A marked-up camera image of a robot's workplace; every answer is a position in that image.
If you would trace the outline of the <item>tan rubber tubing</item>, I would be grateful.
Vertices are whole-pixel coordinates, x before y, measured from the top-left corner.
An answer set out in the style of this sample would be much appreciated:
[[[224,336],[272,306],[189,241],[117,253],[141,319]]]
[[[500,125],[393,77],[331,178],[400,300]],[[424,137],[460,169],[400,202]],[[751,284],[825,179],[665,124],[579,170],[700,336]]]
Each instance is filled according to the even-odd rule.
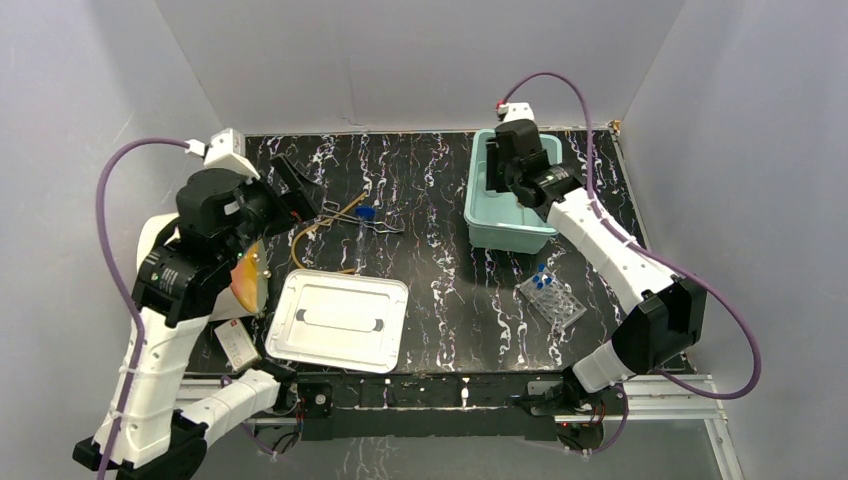
[[[321,229],[321,228],[329,228],[334,223],[341,221],[344,215],[347,215],[349,211],[351,211],[354,207],[359,206],[365,198],[368,196],[367,191],[363,191],[359,196],[353,199],[350,203],[348,203],[344,208],[339,210],[337,213],[332,214],[327,218],[323,218],[321,220],[317,220],[312,225],[304,228],[302,231],[297,233],[291,242],[290,245],[290,259],[297,269],[306,269],[307,266],[301,261],[301,258],[298,254],[299,243],[302,238],[308,236],[311,233]]]

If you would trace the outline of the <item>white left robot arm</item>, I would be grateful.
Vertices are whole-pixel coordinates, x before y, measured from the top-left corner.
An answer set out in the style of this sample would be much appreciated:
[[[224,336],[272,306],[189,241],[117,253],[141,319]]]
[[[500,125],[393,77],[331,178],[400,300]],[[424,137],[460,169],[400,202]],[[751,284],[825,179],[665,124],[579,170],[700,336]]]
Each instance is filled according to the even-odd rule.
[[[297,407],[292,375],[264,360],[217,392],[176,404],[232,271],[260,241],[318,215],[320,187],[282,155],[271,163],[281,190],[230,169],[204,169],[178,191],[176,215],[154,222],[127,291],[133,326],[119,383],[102,425],[75,445],[77,463],[120,479],[188,479],[211,445],[254,414],[286,416]]]

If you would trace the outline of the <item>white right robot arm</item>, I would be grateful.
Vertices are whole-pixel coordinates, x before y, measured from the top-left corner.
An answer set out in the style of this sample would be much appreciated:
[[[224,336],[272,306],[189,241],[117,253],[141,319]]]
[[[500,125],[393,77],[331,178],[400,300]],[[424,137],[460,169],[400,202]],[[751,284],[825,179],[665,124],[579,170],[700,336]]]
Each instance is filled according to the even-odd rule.
[[[638,242],[590,198],[583,181],[549,161],[533,121],[498,125],[486,148],[495,170],[487,187],[514,194],[572,243],[627,312],[610,340],[565,369],[563,399],[571,411],[590,413],[604,389],[653,372],[700,340],[705,289],[638,252]]]

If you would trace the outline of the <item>metal wire test tube holder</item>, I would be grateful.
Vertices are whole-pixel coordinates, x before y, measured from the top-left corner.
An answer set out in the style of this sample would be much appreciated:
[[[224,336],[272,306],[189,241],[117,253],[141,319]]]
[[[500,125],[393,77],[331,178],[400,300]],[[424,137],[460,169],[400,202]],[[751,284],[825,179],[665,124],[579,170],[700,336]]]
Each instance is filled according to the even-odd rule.
[[[363,219],[357,216],[342,214],[331,209],[325,209],[318,217],[318,221],[338,221],[356,224],[373,230],[376,234],[403,234],[405,232],[403,228],[394,227],[382,221]]]

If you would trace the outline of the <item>blue-based glass measuring cylinder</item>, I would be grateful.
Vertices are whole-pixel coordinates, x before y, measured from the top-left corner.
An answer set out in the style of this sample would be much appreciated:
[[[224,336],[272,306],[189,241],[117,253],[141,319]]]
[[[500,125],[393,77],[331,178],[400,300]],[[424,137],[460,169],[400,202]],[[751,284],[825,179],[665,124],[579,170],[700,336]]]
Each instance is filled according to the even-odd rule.
[[[376,211],[372,206],[360,205],[360,206],[357,206],[355,208],[355,216],[357,216],[357,217],[360,217],[360,218],[363,218],[363,219],[373,220],[375,215],[376,215]],[[356,242],[356,256],[355,256],[355,270],[354,270],[354,273],[356,275],[361,274],[361,272],[362,272],[362,270],[365,266],[365,263],[366,263],[366,261],[365,261],[366,250],[367,250],[366,237],[367,237],[368,230],[369,229],[364,228],[363,226],[358,226],[358,235],[357,235],[357,242]]]

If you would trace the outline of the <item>clear test tube rack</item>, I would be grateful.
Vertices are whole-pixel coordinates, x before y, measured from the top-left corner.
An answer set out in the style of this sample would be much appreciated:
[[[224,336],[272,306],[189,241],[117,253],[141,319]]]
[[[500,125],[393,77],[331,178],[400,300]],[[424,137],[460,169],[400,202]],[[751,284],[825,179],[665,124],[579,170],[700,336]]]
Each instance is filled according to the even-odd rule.
[[[587,311],[587,308],[573,295],[571,287],[560,281],[556,275],[546,266],[543,275],[537,271],[528,279],[521,282],[517,288],[529,303],[549,322],[553,332],[562,333],[568,327],[579,320]],[[539,292],[532,283],[532,278],[539,276],[544,284],[544,277],[551,276],[553,281],[550,285],[544,284],[544,290]]]

